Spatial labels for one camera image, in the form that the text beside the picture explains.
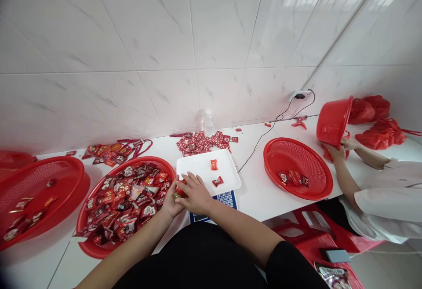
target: plastic bottle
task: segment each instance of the plastic bottle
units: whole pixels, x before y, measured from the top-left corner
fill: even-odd
[[[202,115],[202,130],[205,136],[211,137],[214,135],[214,122],[210,110],[205,110]]]

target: white tray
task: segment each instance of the white tray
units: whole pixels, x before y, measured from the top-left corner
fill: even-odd
[[[218,170],[211,170],[213,159],[217,160]],[[186,175],[188,171],[202,178],[211,196],[239,189],[242,185],[232,156],[227,149],[179,158],[176,162],[176,174],[179,175],[180,180],[183,179],[181,175]],[[219,176],[224,183],[215,187],[212,181],[218,179]]]

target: white shirt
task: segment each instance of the white shirt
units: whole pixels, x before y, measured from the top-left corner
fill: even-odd
[[[363,214],[339,198],[358,234],[393,243],[422,238],[422,163],[391,159],[361,189],[355,200]]]

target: white countertop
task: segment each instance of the white countertop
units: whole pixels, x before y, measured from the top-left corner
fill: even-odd
[[[313,202],[300,199],[277,188],[264,170],[262,154],[264,146],[271,139],[289,137],[305,143],[322,156],[323,149],[315,136],[317,120],[318,116],[310,117],[305,121],[308,130],[304,130],[302,127],[292,127],[291,124],[294,121],[291,120],[277,122],[274,128],[263,136],[255,153],[239,173],[242,186],[236,190],[236,197],[240,211],[259,221],[265,221]],[[369,127],[370,124],[348,125],[347,130],[353,136]],[[236,128],[241,128],[242,132],[236,132],[235,128],[225,128],[221,131],[225,135],[239,137],[239,142],[231,143],[230,148],[234,163],[240,169],[252,153],[259,137],[269,128],[263,123]],[[182,156],[176,146],[178,140],[179,138],[168,136],[155,138],[153,139],[153,146],[143,156],[157,156],[175,166],[177,159]],[[84,151],[85,149],[78,150],[75,157],[80,158]],[[407,139],[403,145],[393,145],[387,150],[379,151],[379,153],[399,160],[422,162],[422,146],[410,139]],[[65,155],[65,152],[37,157],[41,160],[63,155]],[[111,170],[105,164],[92,165],[92,161],[92,158],[82,161],[91,178],[91,189]],[[333,164],[329,162],[327,164],[334,179],[334,189],[330,198],[334,198],[342,193],[335,177]],[[350,153],[347,165],[358,184],[377,172],[377,170],[364,164],[354,152]],[[11,282],[17,288],[73,288],[100,262],[100,260],[85,255],[79,248],[78,243],[71,238],[78,213],[79,209],[53,230],[28,242],[12,246],[4,252],[6,271]],[[187,224],[189,224],[189,215],[183,212],[174,220],[155,252],[161,250],[166,242]]]

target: black cable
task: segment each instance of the black cable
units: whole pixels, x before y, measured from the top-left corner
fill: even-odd
[[[312,105],[314,102],[315,102],[315,98],[316,98],[316,96],[315,96],[315,93],[313,92],[313,90],[312,89],[308,89],[308,90],[310,90],[311,92],[312,92],[312,94],[313,94],[313,101],[312,101],[312,103],[311,104],[309,104],[309,105],[307,105],[307,106],[305,106],[303,109],[301,109],[299,112],[297,112],[296,114],[295,114],[295,116],[297,116],[301,111],[303,111],[304,109],[306,109],[307,107],[309,107],[310,105]],[[279,114],[277,117],[276,117],[276,119],[275,119],[275,121],[274,121],[274,124],[272,125],[272,127],[268,130],[268,132],[266,132],[266,133],[264,133],[264,134],[262,134],[261,135],[261,137],[258,139],[258,142],[256,143],[256,145],[255,145],[255,148],[254,148],[254,151],[252,152],[252,154],[249,156],[249,158],[245,161],[245,163],[243,164],[243,166],[239,169],[239,171],[237,172],[237,173],[239,173],[241,170],[242,170],[242,168],[246,165],[246,163],[248,162],[248,160],[252,157],[252,155],[254,154],[254,152],[255,152],[255,150],[256,150],[256,147],[258,146],[258,144],[259,144],[259,141],[261,140],[261,138],[264,136],[264,135],[266,135],[266,134],[268,134],[272,129],[273,129],[273,127],[276,125],[276,122],[279,122],[279,121],[282,121],[283,119],[284,119],[284,113],[286,113],[288,110],[289,110],[289,108],[290,108],[290,105],[291,105],[291,102],[293,101],[293,99],[292,100],[290,100],[290,102],[289,102],[289,106],[287,107],[287,109],[282,113],[282,114]]]

